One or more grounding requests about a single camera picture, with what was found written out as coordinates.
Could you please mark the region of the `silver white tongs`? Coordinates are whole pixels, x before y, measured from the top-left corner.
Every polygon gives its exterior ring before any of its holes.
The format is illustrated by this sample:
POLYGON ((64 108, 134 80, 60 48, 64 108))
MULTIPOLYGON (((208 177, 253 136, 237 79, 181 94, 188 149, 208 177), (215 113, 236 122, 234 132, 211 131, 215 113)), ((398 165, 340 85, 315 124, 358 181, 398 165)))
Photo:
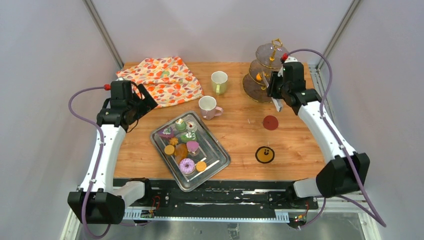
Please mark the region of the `silver white tongs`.
MULTIPOLYGON (((263 83, 266 87, 266 92, 268 94, 271 90, 270 77, 267 76, 264 71, 261 74, 262 74, 262 81, 263 81, 263 83)), ((273 104, 275 105, 277 112, 280 113, 283 110, 283 104, 282 104, 281 100, 273 98, 273 97, 271 97, 271 100, 272 100, 273 104)))

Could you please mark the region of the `green kiwi cake slice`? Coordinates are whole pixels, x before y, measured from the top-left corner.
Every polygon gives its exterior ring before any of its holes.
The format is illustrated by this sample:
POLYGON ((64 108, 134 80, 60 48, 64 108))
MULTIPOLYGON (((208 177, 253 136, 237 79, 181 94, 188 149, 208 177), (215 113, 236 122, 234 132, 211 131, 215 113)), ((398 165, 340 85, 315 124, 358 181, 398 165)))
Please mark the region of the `green kiwi cake slice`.
POLYGON ((196 142, 197 135, 195 131, 187 131, 181 134, 180 139, 183 143, 196 142))

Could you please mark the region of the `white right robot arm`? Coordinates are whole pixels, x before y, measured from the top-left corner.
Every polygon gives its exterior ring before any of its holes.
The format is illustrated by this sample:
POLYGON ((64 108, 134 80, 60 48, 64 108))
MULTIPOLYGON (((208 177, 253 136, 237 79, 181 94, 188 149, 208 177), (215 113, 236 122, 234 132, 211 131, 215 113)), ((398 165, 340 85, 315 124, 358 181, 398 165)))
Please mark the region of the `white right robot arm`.
POLYGON ((315 177, 291 184, 285 195, 286 203, 297 209, 308 197, 331 198, 359 191, 368 173, 368 155, 358 153, 343 138, 324 109, 319 93, 306 87, 304 65, 287 54, 281 62, 280 70, 270 75, 267 95, 283 100, 306 124, 325 161, 324 168, 315 177))

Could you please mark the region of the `silver metal tray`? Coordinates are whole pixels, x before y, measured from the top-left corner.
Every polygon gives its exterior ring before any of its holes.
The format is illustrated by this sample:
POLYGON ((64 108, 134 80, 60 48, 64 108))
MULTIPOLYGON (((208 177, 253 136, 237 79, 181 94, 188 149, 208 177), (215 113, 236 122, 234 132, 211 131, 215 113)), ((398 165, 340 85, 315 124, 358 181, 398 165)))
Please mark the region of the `silver metal tray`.
POLYGON ((159 156, 164 161, 165 165, 176 180, 177 185, 184 192, 193 191, 195 188, 199 187, 212 176, 227 167, 231 161, 228 152, 219 143, 218 139, 212 134, 203 120, 194 111, 185 112, 155 129, 150 134, 150 140, 154 148, 157 150, 159 156), (181 134, 187 132, 187 130, 178 131, 175 128, 175 122, 180 118, 184 119, 185 122, 193 121, 197 124, 197 131, 195 133, 197 137, 196 142, 199 143, 199 149, 196 152, 188 152, 187 158, 192 159, 195 164, 200 161, 205 162, 207 164, 205 171, 199 172, 195 168, 191 174, 182 174, 179 168, 179 164, 177 164, 175 161, 174 154, 167 155, 164 153, 164 148, 165 146, 169 145, 170 138, 160 137, 158 135, 158 131, 166 127, 172 127, 174 131, 174 137, 178 138, 178 144, 184 143, 181 141, 180 137, 181 134))

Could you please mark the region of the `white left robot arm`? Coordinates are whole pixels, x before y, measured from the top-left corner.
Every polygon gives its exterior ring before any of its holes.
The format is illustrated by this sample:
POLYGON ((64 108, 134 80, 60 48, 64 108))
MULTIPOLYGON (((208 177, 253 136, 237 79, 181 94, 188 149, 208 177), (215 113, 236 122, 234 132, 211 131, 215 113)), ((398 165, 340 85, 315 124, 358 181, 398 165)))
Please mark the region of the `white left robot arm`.
POLYGON ((123 140, 131 125, 157 107, 157 102, 142 84, 122 77, 102 86, 110 92, 96 120, 70 112, 96 128, 95 148, 84 180, 71 191, 67 203, 82 224, 120 224, 125 210, 133 203, 142 207, 153 201, 147 178, 133 178, 114 189, 114 172, 123 140))

